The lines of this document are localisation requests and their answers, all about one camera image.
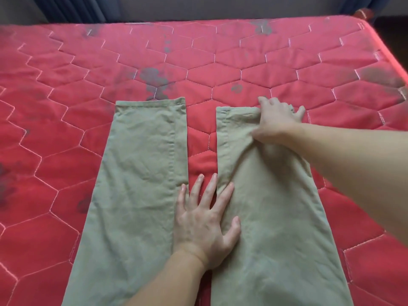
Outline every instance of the mattress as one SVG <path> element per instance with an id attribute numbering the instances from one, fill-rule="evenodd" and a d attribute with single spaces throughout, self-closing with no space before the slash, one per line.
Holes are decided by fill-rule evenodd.
<path id="1" fill-rule="evenodd" d="M 192 185 L 217 172 L 217 106 L 273 96 L 303 122 L 408 130 L 407 82 L 352 17 L 0 27 L 0 305 L 61 304 L 115 101 L 186 98 Z M 355 305 L 405 305 L 408 250 L 313 176 Z M 210 293 L 207 273 L 197 305 Z"/>

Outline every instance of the hexagon quilting pattern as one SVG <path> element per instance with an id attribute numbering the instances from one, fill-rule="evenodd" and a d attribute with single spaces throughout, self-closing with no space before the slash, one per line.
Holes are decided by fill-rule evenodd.
<path id="1" fill-rule="evenodd" d="M 405 82 L 351 17 L 0 27 L 0 305 L 60 305 L 117 100 L 186 97 L 192 185 L 217 106 L 408 130 Z M 408 250 L 312 170 L 356 306 L 405 305 Z M 210 277 L 198 305 L 209 306 Z"/>

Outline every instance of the khaki pants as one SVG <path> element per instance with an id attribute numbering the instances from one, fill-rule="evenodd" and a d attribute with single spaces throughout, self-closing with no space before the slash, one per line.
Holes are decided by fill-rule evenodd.
<path id="1" fill-rule="evenodd" d="M 217 108 L 217 194 L 235 190 L 222 221 L 241 218 L 236 249 L 212 274 L 211 306 L 352 305 L 309 164 L 253 141 L 258 108 Z"/>
<path id="2" fill-rule="evenodd" d="M 184 98 L 116 102 L 63 306 L 122 305 L 161 270 L 182 183 Z"/>
<path id="3" fill-rule="evenodd" d="M 218 108 L 219 185 L 235 191 L 222 227 L 242 236 L 214 271 L 211 306 L 352 305 L 309 165 L 253 142 L 257 108 Z M 188 183 L 183 98 L 117 102 L 63 306 L 118 306 L 171 255 L 174 205 Z"/>

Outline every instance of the red fabric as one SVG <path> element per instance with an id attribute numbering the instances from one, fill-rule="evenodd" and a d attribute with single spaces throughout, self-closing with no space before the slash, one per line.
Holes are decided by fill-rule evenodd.
<path id="1" fill-rule="evenodd" d="M 185 96 L 190 185 L 207 184 L 217 106 L 276 96 L 303 122 L 408 130 L 407 77 L 352 17 L 0 27 L 0 306 L 61 304 L 116 100 Z M 407 249 L 313 177 L 355 305 L 405 305 Z"/>

